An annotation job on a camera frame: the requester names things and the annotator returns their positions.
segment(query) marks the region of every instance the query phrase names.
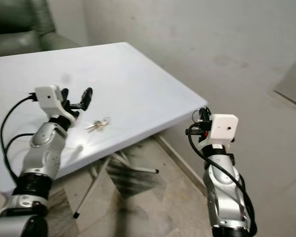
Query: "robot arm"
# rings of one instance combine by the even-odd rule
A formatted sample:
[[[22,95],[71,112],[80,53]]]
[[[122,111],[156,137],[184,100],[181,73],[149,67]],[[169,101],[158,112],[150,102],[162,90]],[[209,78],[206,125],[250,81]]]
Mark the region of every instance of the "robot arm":
[[[214,237],[252,237],[257,232],[244,181],[234,167],[233,154],[226,153],[234,141],[237,124],[234,115],[212,115],[208,108],[202,108],[200,119],[186,130],[192,148],[206,161],[203,180]],[[191,135],[200,136],[198,148]]]
[[[92,96],[88,88],[79,104],[70,104],[68,90],[57,86],[37,87],[35,95],[44,110],[45,122],[30,141],[16,188],[0,211],[0,237],[46,237],[47,200],[52,181],[60,167],[67,130],[73,127],[79,112],[86,110]]]

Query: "green sofa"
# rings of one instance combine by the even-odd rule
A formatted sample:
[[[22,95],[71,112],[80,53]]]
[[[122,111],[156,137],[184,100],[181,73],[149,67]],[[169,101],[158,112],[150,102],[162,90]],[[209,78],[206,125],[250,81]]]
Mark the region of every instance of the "green sofa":
[[[0,56],[73,47],[55,32],[46,0],[0,0]]]

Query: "tiled floor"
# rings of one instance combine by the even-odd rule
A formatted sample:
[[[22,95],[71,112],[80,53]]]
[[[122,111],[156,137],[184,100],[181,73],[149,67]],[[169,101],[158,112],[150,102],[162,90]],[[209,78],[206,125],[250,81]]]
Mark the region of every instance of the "tiled floor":
[[[79,237],[212,236],[206,198],[155,140],[148,138],[124,151],[132,164],[157,168],[160,173],[129,171],[111,161],[77,220],[70,214],[75,212],[92,182],[89,170],[80,170],[56,182],[47,217],[49,223],[57,223],[52,226],[51,236],[71,237],[76,233]],[[66,232],[59,230],[65,219],[70,230]]]

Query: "grey wall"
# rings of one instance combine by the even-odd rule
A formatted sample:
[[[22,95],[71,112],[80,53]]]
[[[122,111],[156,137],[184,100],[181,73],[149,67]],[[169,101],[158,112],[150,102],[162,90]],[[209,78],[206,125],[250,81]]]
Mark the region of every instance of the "grey wall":
[[[58,34],[81,46],[89,45],[83,0],[47,0]]]
[[[91,44],[127,41],[239,117],[233,151],[259,237],[296,236],[296,106],[273,92],[296,61],[296,0],[85,0]],[[202,176],[184,135],[166,140]]]

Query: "table top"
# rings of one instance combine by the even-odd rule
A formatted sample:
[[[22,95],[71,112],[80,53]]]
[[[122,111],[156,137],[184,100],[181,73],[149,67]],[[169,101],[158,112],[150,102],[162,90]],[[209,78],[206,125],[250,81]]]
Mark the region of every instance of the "table top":
[[[191,116],[205,100],[125,42],[0,57],[0,125],[10,108],[50,84],[68,88],[77,103],[87,87],[93,98],[68,130],[57,177],[135,144]],[[84,128],[111,118],[103,132]],[[5,144],[20,133],[35,133],[47,121],[38,102],[27,101],[10,115],[3,132]],[[29,137],[17,139],[8,157],[19,174],[29,150]],[[0,191],[15,187],[0,147]]]

